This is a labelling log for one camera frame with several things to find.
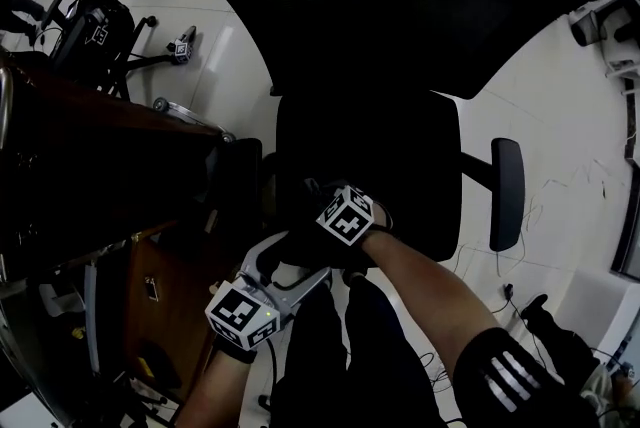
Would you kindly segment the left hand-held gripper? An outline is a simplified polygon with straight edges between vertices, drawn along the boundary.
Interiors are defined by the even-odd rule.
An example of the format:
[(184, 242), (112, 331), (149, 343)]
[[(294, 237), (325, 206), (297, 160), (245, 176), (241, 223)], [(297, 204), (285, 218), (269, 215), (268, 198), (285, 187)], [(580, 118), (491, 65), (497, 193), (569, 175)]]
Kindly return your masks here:
[(282, 331), (293, 307), (332, 275), (331, 268), (325, 267), (285, 282), (276, 271), (281, 259), (271, 248), (288, 233), (271, 235), (249, 249), (235, 278), (223, 281), (205, 308), (216, 334), (244, 351), (254, 350)]

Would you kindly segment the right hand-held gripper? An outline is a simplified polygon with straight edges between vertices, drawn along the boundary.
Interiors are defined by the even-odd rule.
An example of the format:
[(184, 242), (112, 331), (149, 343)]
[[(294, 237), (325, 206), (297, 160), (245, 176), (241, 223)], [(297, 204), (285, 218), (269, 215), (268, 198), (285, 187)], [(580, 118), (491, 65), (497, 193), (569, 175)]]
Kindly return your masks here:
[(303, 187), (316, 214), (315, 223), (347, 246), (360, 243), (372, 231), (389, 233), (394, 228), (382, 203), (345, 180), (320, 184), (307, 178)]

